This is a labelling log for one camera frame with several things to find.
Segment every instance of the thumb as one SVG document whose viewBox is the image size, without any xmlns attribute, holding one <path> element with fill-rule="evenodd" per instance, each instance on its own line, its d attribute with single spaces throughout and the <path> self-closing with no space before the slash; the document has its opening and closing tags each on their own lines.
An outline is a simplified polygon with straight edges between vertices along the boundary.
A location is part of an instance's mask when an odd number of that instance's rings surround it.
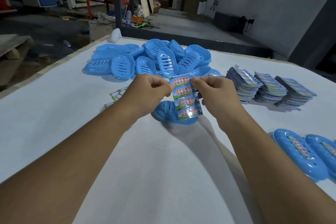
<svg viewBox="0 0 336 224">
<path fill-rule="evenodd" d="M 155 88 L 157 94 L 163 99 L 164 96 L 170 94 L 175 89 L 173 84 L 164 84 Z"/>
<path fill-rule="evenodd" d="M 207 92 L 207 90 L 211 88 L 211 86 L 198 77 L 191 78 L 191 83 L 196 88 L 196 90 L 202 94 L 202 96 Z"/>
</svg>

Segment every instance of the hand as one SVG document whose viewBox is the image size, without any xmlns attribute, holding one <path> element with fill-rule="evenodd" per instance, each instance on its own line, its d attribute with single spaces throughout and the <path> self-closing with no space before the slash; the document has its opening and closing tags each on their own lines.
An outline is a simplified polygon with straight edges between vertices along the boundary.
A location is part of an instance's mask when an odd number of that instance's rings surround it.
<svg viewBox="0 0 336 224">
<path fill-rule="evenodd" d="M 232 80 L 205 76 L 193 77 L 191 83 L 199 91 L 199 98 L 203 98 L 202 104 L 217 119 L 220 127 L 247 113 L 239 100 Z"/>
<path fill-rule="evenodd" d="M 151 113 L 166 96 L 174 90 L 174 85 L 156 75 L 138 74 L 117 101 L 127 108 L 136 119 Z"/>
</svg>

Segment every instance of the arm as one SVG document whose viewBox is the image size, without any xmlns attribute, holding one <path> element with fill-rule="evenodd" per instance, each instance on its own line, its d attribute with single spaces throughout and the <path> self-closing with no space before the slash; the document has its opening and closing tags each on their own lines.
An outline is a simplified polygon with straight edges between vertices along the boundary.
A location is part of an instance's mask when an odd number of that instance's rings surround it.
<svg viewBox="0 0 336 224">
<path fill-rule="evenodd" d="M 72 223 L 120 137 L 173 87 L 138 75 L 118 102 L 0 184 L 0 223 Z"/>
<path fill-rule="evenodd" d="M 267 223 L 334 223 L 336 202 L 313 183 L 241 105 L 233 82 L 192 78 L 227 134 Z"/>
</svg>

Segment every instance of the plastic bottle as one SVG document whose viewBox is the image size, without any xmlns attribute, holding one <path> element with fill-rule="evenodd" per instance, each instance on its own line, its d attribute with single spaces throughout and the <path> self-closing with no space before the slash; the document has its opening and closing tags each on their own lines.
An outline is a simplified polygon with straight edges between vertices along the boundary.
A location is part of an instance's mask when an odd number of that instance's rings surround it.
<svg viewBox="0 0 336 224">
<path fill-rule="evenodd" d="M 131 17 L 132 17 L 132 13 L 131 13 L 130 10 L 128 10 L 128 11 L 126 12 L 126 24 L 127 24 L 127 25 L 131 25 Z"/>
</svg>

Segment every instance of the white table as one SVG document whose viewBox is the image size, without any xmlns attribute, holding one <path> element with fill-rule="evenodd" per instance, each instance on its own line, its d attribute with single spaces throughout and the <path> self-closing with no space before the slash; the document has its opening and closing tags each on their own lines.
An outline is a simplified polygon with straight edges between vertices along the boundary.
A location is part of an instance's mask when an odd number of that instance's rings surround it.
<svg viewBox="0 0 336 224">
<path fill-rule="evenodd" d="M 127 43 L 144 41 L 118 42 Z M 95 47 L 0 100 L 0 182 L 79 129 L 111 102 L 111 92 L 131 82 L 82 73 Z M 244 105 L 266 132 L 287 128 L 335 138 L 336 84 L 292 64 L 211 54 L 210 66 L 222 74 L 237 64 L 251 73 L 295 78 L 317 93 L 302 112 Z M 111 154 L 74 223 L 259 223 L 228 137 L 205 107 L 203 113 L 191 126 L 162 124 L 151 115 L 138 120 Z M 333 182 L 318 186 L 336 200 Z"/>
</svg>

